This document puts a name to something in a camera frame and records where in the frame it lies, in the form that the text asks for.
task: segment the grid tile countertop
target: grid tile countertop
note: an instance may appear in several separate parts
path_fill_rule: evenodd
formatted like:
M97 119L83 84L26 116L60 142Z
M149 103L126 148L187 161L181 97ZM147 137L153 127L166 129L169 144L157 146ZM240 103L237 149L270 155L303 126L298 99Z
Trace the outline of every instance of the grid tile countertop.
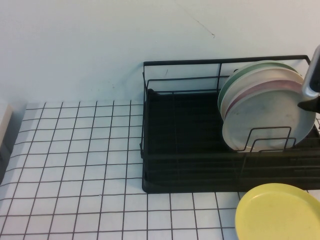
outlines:
M142 114L133 101L29 104L0 186L0 239L236 240L243 192L142 190Z

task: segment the green plate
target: green plate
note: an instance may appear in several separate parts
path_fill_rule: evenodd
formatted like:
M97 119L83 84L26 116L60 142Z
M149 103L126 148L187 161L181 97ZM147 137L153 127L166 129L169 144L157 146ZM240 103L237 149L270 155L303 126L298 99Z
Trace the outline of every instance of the green plate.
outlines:
M291 67L288 66L287 64L284 64L282 62L278 62L278 61L271 61L271 60L265 60L265 61L256 61L253 63L250 63L248 65L245 65L244 67L238 69L234 74L232 74L225 82L225 84L223 85L223 87L220 90L219 96L218 96L218 109L220 112L220 107L221 107L221 103L222 103L222 99L224 98L228 88L240 77L242 77L243 75L259 69L259 68L265 68L265 67L283 67L285 69L290 69L292 71L295 71L297 73L297 71Z

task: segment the yellow plate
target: yellow plate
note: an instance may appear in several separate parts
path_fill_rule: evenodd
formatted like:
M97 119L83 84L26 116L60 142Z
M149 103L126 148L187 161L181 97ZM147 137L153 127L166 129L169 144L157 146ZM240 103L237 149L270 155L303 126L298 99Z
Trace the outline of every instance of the yellow plate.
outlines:
M260 185L240 200L235 229L239 240L320 240L320 202L291 185Z

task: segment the stack of plates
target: stack of plates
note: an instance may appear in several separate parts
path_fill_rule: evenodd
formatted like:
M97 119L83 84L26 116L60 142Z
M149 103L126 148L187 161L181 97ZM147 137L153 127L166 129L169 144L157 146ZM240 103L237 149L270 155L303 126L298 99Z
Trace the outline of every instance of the stack of plates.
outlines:
M294 68L270 60L246 65L231 75L218 96L222 135L229 147L244 152L283 150L304 139L316 114L297 106L305 100L303 81ZM251 132L253 128L265 129ZM289 131L291 138L286 139Z

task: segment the wire dish rack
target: wire dish rack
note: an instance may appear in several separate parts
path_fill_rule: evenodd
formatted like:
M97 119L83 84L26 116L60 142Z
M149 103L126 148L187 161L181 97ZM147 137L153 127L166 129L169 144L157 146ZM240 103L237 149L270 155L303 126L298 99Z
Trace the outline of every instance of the wire dish rack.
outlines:
M306 55L143 63L144 108L140 149L143 158L142 188L145 192L246 192L266 183L320 189L320 136L315 126L297 144L290 137L289 126L276 127L288 131L288 135L283 136L286 145L280 151L235 152L225 144L223 120L217 106L221 81L228 77L221 75L222 66L262 60L299 60L310 64ZM216 65L217 74L146 79L147 67L182 65ZM213 87L188 90L156 90L150 87L152 83L165 86L172 81L178 86L185 86L189 80L209 80ZM270 138L255 139L254 142L263 140ZM293 141L290 148L287 147L288 141Z

